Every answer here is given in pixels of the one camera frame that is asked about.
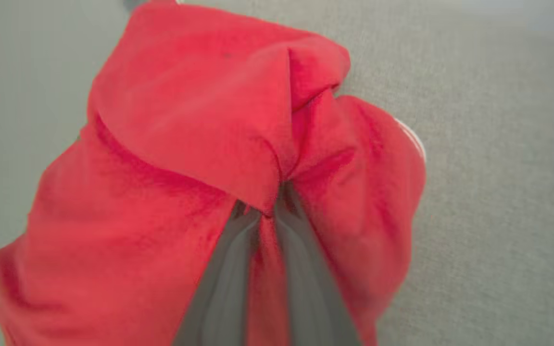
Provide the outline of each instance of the crumpled red cloth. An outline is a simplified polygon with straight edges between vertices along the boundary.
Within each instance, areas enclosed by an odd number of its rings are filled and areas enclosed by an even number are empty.
[[[425,171],[385,111],[335,97],[345,48],[215,9],[137,9],[95,78],[80,139],[44,172],[0,250],[16,346],[169,346],[237,199],[261,210],[251,346],[288,344],[271,219],[301,195],[361,339],[404,280]]]

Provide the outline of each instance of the gray woven fabric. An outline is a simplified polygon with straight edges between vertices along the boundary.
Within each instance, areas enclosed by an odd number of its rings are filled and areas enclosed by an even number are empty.
[[[554,346],[554,42],[422,0],[189,0],[347,48],[343,92],[428,153],[383,346]]]

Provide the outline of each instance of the gray background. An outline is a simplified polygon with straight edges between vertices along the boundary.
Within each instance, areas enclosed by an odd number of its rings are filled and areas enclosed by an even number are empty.
[[[345,45],[343,91],[424,141],[414,259],[381,344],[554,346],[554,1],[193,2]],[[83,124],[126,16],[116,0],[0,0],[0,246]]]

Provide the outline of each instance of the red fabric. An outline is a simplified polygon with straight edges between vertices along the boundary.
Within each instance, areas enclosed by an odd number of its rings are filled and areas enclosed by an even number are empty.
[[[313,33],[196,6],[138,9],[81,138],[0,250],[9,345],[167,346],[237,199],[261,210],[249,345],[288,344],[271,213],[299,191],[365,344],[404,279],[425,180],[386,112],[334,97],[350,61]]]

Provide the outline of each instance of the red garment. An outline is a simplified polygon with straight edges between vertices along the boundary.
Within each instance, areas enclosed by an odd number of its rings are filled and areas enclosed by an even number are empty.
[[[361,338],[405,277],[425,180],[386,112],[334,97],[324,37],[196,6],[139,8],[95,78],[81,139],[0,250],[0,322],[18,346],[169,346],[237,199],[266,215],[249,345],[288,344],[271,221],[291,180]]]

